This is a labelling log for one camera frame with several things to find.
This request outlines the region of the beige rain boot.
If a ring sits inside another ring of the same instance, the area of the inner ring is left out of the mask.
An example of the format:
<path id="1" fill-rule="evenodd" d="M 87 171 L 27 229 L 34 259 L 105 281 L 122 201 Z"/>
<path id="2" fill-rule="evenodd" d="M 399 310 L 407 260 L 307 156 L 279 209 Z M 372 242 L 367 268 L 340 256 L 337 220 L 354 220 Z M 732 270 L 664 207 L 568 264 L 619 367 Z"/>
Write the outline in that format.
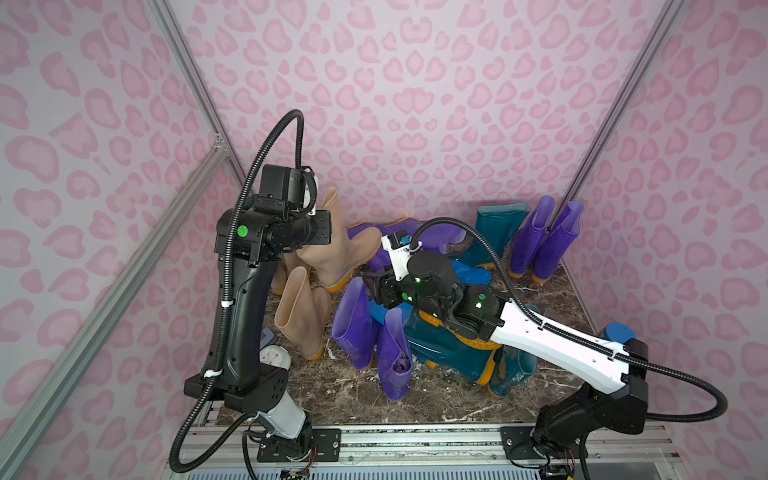
<path id="1" fill-rule="evenodd" d="M 275 312 L 274 323 L 307 360 L 322 355 L 324 331 L 332 309 L 331 295 L 313 288 L 306 267 L 291 271 Z"/>
<path id="2" fill-rule="evenodd" d="M 310 272 L 312 267 L 304 262 L 296 252 L 286 252 L 282 255 L 278 268 L 271 282 L 271 288 L 276 295 L 282 295 L 288 276 L 298 267 L 303 267 Z"/>
<path id="3" fill-rule="evenodd" d="M 322 210 L 330 212 L 331 243 L 303 247 L 297 255 L 316 270 L 319 284 L 333 293 L 346 285 L 359 266 L 375 256 L 381 246 L 381 234 L 377 228 L 368 227 L 349 238 L 336 188 L 328 191 Z"/>

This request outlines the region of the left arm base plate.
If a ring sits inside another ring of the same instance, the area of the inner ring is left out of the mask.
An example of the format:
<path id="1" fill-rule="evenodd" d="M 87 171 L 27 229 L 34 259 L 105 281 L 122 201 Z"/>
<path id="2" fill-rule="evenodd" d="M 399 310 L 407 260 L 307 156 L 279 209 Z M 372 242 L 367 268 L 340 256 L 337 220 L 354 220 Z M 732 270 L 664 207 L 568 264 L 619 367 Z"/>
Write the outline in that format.
<path id="1" fill-rule="evenodd" d="M 259 463 L 337 462 L 342 432 L 338 428 L 304 428 L 295 439 L 278 435 L 260 442 Z"/>

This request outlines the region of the purple rain boot small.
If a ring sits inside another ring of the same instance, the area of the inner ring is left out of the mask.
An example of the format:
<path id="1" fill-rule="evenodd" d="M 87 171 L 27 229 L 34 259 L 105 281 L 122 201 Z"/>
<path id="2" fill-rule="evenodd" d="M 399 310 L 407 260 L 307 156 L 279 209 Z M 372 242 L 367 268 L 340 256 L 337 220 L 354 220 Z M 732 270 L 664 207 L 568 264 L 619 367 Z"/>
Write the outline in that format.
<path id="1" fill-rule="evenodd" d="M 536 283 L 544 284 L 552 277 L 558 263 L 580 235 L 583 212 L 582 202 L 570 201 L 555 220 L 534 257 L 532 279 Z"/>
<path id="2" fill-rule="evenodd" d="M 554 198 L 543 195 L 525 226 L 516 234 L 508 267 L 508 274 L 511 277 L 521 278 L 533 261 L 546 237 L 547 226 L 554 208 Z"/>

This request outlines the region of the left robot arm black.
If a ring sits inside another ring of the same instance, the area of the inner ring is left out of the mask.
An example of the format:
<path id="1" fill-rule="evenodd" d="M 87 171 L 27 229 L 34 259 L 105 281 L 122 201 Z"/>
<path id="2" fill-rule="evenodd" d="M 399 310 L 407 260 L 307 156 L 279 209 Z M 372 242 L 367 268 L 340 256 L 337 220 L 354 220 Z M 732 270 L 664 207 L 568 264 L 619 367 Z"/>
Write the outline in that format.
<path id="1" fill-rule="evenodd" d="M 327 210 L 302 215 L 284 210 L 275 199 L 254 198 L 253 207 L 241 213 L 232 242 L 228 333 L 220 334 L 223 307 L 218 306 L 208 356 L 201 372 L 185 381 L 186 396 L 202 396 L 205 374 L 214 368 L 216 348 L 222 346 L 221 374 L 208 398 L 259 422 L 272 435 L 293 440 L 302 434 L 306 414 L 286 392 L 288 371 L 261 362 L 260 337 L 281 256 L 305 245 L 328 245 L 331 234 Z"/>

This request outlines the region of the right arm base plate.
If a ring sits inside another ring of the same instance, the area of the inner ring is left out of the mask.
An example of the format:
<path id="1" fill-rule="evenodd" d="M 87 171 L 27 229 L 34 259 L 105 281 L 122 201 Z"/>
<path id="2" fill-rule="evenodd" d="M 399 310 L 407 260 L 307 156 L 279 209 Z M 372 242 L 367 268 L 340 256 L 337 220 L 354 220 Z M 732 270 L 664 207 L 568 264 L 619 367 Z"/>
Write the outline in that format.
<path id="1" fill-rule="evenodd" d="M 503 426 L 499 429 L 501 445 L 510 462 L 544 462 L 549 460 L 580 459 L 580 442 L 590 430 L 577 430 L 575 435 L 560 438 L 547 435 L 533 426 Z"/>

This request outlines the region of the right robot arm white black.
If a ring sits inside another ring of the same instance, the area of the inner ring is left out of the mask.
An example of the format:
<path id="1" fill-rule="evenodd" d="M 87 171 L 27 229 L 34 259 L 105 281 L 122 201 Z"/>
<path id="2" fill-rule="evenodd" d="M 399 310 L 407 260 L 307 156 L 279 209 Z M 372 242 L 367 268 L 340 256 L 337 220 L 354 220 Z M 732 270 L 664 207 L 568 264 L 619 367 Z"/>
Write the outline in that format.
<path id="1" fill-rule="evenodd" d="M 384 272 L 366 272 L 363 281 L 379 305 L 407 303 L 456 336 L 522 350 L 583 380 L 575 393 L 540 409 L 523 444 L 531 456 L 555 457 L 601 428 L 628 435 L 643 432 L 648 411 L 645 373 L 619 360 L 624 353 L 643 358 L 643 343 L 594 337 L 539 315 L 489 286 L 463 283 L 451 260 L 429 250 Z"/>

